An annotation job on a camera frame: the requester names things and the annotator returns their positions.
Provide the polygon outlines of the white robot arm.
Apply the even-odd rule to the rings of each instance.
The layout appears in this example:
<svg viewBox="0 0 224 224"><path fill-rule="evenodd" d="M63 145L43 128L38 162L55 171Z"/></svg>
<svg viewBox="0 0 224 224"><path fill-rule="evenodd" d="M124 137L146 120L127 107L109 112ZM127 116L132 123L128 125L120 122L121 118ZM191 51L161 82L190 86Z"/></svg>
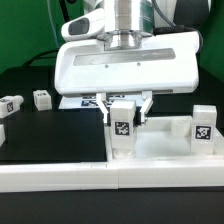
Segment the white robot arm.
<svg viewBox="0 0 224 224"><path fill-rule="evenodd" d="M85 14L61 28L54 85L68 98L94 96L106 120L114 94L191 93L199 82L198 31L212 0L84 0Z"/></svg>

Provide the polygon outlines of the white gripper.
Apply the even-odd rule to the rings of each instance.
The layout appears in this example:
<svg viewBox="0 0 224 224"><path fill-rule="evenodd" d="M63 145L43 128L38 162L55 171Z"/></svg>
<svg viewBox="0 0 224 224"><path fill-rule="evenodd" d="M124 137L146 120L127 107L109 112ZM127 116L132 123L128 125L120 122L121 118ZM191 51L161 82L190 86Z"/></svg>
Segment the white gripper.
<svg viewBox="0 0 224 224"><path fill-rule="evenodd" d="M110 125L107 95L142 92L140 124L153 105L153 93L190 93L199 82L197 32L144 38L138 49L107 51L97 39L64 44L57 55L54 85L63 96L95 95Z"/></svg>

